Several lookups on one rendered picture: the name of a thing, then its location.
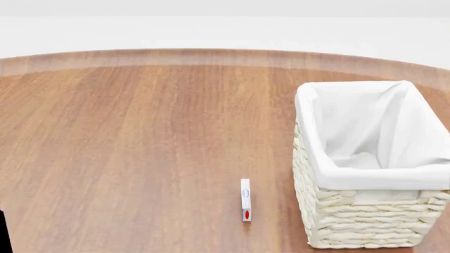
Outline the white tomato sauce packet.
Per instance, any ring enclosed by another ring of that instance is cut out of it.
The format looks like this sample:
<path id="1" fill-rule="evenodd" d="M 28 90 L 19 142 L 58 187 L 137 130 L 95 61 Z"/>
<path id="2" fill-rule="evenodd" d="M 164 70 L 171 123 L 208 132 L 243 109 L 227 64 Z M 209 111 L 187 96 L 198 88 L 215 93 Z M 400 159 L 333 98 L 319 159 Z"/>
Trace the white tomato sauce packet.
<path id="1" fill-rule="evenodd" d="M 252 220 L 252 205 L 251 205 L 251 190 L 250 180 L 240 180 L 240 196 L 243 222 L 251 222 Z"/>

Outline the white cloth basket liner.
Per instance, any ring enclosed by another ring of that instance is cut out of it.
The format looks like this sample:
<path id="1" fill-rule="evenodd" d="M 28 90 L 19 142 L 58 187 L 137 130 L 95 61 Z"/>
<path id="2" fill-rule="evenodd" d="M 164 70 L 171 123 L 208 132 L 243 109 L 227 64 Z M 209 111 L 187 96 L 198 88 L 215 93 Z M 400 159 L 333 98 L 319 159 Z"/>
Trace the white cloth basket liner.
<path id="1" fill-rule="evenodd" d="M 295 107 L 318 187 L 450 189 L 450 132 L 411 82 L 306 83 Z"/>

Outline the cream woven wicker basket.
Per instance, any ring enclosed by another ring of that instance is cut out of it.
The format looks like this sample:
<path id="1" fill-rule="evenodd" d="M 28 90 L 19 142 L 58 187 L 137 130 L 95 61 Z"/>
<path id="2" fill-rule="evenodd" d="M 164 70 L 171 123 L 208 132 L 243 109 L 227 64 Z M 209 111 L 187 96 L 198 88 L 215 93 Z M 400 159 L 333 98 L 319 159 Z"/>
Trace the cream woven wicker basket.
<path id="1" fill-rule="evenodd" d="M 292 172 L 308 244 L 319 249 L 398 248 L 420 244 L 450 203 L 450 190 L 386 204 L 357 204 L 356 190 L 316 185 L 301 130 L 294 128 Z"/>

